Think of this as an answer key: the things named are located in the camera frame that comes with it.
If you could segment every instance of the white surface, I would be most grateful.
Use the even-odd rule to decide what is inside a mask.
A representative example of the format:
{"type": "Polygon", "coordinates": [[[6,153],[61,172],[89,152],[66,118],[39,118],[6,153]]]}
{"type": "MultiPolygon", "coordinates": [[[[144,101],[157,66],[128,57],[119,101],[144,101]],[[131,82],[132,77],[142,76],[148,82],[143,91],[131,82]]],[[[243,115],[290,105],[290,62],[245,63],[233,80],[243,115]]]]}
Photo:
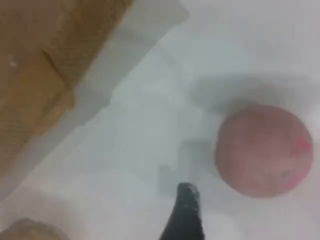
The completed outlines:
{"type": "Polygon", "coordinates": [[[75,110],[2,187],[1,226],[29,217],[71,240],[158,239],[177,183],[191,181],[206,239],[318,239],[319,11],[317,0],[138,0],[75,110]],[[312,172],[288,195],[246,198],[214,169],[219,124],[250,102],[291,110],[314,137],[312,172]]]}

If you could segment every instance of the tan object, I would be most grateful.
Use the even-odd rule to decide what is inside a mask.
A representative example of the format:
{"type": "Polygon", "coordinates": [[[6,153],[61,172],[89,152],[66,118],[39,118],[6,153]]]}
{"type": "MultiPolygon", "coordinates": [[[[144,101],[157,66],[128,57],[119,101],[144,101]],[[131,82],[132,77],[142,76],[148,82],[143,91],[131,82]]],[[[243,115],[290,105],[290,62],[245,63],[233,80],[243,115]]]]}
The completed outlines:
{"type": "Polygon", "coordinates": [[[68,240],[68,237],[54,226],[22,219],[1,232],[0,240],[68,240]]]}
{"type": "Polygon", "coordinates": [[[131,2],[0,2],[0,178],[73,107],[73,87],[131,2]]]}

